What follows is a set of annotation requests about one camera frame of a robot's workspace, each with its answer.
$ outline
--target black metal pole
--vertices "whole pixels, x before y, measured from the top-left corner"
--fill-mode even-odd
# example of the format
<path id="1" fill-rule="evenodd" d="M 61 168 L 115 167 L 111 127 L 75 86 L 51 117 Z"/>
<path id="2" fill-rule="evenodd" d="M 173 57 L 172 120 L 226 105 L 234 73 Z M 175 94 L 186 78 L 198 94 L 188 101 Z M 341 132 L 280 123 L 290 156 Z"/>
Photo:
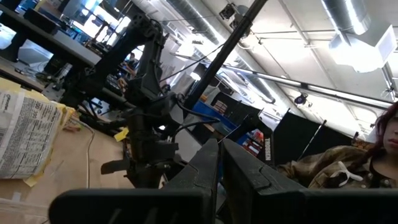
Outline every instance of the black metal pole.
<path id="1" fill-rule="evenodd" d="M 247 13 L 244 15 L 242 21 L 239 23 L 238 27 L 230 35 L 228 40 L 224 43 L 223 48 L 218 53 L 214 61 L 210 64 L 204 76 L 199 81 L 199 84 L 192 91 L 191 95 L 185 101 L 184 107 L 192 109 L 197 103 L 202 93 L 206 90 L 207 86 L 214 78 L 218 70 L 221 68 L 225 62 L 228 55 L 233 51 L 236 44 L 241 40 L 243 34 L 251 27 L 254 18 L 259 14 L 262 7 L 268 0 L 255 0 Z"/>

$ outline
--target yellow paper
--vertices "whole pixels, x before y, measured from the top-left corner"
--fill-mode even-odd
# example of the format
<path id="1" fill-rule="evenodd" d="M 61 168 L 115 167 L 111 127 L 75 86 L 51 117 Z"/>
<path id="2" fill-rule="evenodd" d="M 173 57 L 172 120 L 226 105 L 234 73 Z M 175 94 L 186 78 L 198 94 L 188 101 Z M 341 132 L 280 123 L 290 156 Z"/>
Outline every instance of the yellow paper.
<path id="1" fill-rule="evenodd" d="M 29 90 L 22 89 L 19 84 L 16 84 L 16 83 L 14 83 L 12 81 L 9 81 L 9 80 L 6 80 L 4 78 L 0 78 L 0 90 L 12 91 L 12 92 L 15 92 L 15 93 L 24 92 L 24 96 L 25 97 L 29 97 L 29 98 L 33 98 L 35 100 L 40 100 L 40 101 L 43 101 L 43 102 L 50 103 L 50 100 L 48 100 L 43 94 L 41 94 L 39 92 L 36 92 L 34 90 L 29 91 Z M 59 131 L 62 130 L 62 128 L 67 123 L 67 121 L 74 114 L 75 109 L 69 108 L 69 107 L 67 107 L 67 106 L 65 106 L 63 104 L 60 104 L 60 103 L 56 103 L 55 107 L 62 112 L 61 113 L 61 119 L 60 119 L 60 121 L 58 123 L 57 132 L 55 134 L 55 138 L 56 138 L 58 133 L 59 133 Z M 36 175 L 30 176 L 27 179 L 24 179 L 24 182 L 29 187 L 33 187 L 37 183 L 38 179 L 43 176 L 45 167 L 51 161 L 52 152 L 53 152 L 53 149 L 51 148 L 49 153 L 48 153 L 48 155 L 47 155 L 47 158 L 45 158 L 45 162 L 44 162 L 43 166 L 41 167 L 40 172 L 38 172 Z"/>
<path id="2" fill-rule="evenodd" d="M 127 134 L 129 134 L 128 128 L 122 128 L 122 131 L 115 134 L 113 137 L 116 139 L 117 142 L 119 142 L 125 139 Z"/>

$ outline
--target red hair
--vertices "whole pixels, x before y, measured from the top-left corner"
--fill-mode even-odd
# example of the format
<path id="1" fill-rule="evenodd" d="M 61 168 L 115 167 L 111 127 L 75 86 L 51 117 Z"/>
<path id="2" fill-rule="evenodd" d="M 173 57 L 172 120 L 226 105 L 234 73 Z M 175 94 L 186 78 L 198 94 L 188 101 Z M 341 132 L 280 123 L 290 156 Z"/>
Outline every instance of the red hair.
<path id="1" fill-rule="evenodd" d="M 355 173 L 355 170 L 360 166 L 362 166 L 363 164 L 367 163 L 369 158 L 384 150 L 383 137 L 384 133 L 386 132 L 387 124 L 391 120 L 391 118 L 393 118 L 396 115 L 397 112 L 398 112 L 398 101 L 393 103 L 390 107 L 388 107 L 387 110 L 385 110 L 385 112 L 380 117 L 378 117 L 378 119 L 376 120 L 376 125 L 374 127 L 376 129 L 376 142 L 374 146 L 370 148 L 364 154 L 363 157 L 359 158 L 357 161 L 354 161 L 349 167 L 347 167 L 347 169 L 350 172 Z M 329 188 L 338 187 L 338 185 L 342 181 L 344 181 L 343 176 L 344 175 L 339 175 L 337 177 L 330 178 L 328 180 L 327 186 Z"/>

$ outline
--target desk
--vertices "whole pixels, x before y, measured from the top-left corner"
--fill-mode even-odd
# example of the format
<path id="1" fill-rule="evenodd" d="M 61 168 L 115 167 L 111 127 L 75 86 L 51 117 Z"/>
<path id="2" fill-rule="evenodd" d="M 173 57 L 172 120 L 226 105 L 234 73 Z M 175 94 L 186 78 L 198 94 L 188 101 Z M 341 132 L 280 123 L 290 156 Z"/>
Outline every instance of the desk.
<path id="1" fill-rule="evenodd" d="M 51 162 L 45 168 L 44 176 L 32 188 L 22 180 L 0 180 L 0 198 L 7 199 L 0 199 L 1 223 L 42 223 L 47 219 L 47 209 L 56 196 L 67 190 L 85 188 L 86 152 L 90 138 L 91 133 L 86 128 L 77 133 L 61 131 L 53 145 Z M 123 177 L 126 172 L 100 173 L 103 163 L 122 159 L 121 148 L 120 142 L 95 131 L 90 147 L 92 188 L 133 188 L 130 181 Z"/>
<path id="2" fill-rule="evenodd" d="M 27 86 L 37 92 L 41 92 L 44 89 L 44 86 L 39 82 L 36 82 L 35 80 L 29 78 L 26 75 L 17 73 L 14 70 L 14 68 L 11 66 L 2 64 L 1 59 L 0 59 L 0 77 L 4 77 L 8 80 L 19 83 L 22 86 Z"/>
<path id="3" fill-rule="evenodd" d="M 0 4 L 0 11 L 9 17 L 3 21 L 5 26 L 10 27 L 16 32 L 25 33 L 29 37 L 29 40 L 74 66 L 92 67 L 101 59 L 98 55 L 86 49 L 63 32 L 50 35 L 2 4 Z"/>

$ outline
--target camouflage jacket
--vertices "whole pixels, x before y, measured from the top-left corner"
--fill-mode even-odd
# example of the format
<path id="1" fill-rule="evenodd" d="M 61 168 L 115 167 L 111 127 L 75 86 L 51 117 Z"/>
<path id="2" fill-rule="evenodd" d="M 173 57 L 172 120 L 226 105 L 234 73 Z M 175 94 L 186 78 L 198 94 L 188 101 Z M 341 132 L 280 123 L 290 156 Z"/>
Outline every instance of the camouflage jacket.
<path id="1" fill-rule="evenodd" d="M 278 166 L 277 170 L 288 178 L 310 189 L 325 188 L 326 181 L 336 172 L 351 165 L 364 155 L 365 149 L 353 146 L 337 146 L 328 149 L 322 154 L 305 157 L 297 162 L 293 161 L 286 165 Z M 369 188 L 373 181 L 374 174 L 369 171 L 371 159 L 359 167 L 354 174 L 362 177 L 362 180 L 348 179 L 348 182 L 341 188 Z M 380 188 L 396 188 L 397 182 L 392 179 L 380 179 Z"/>

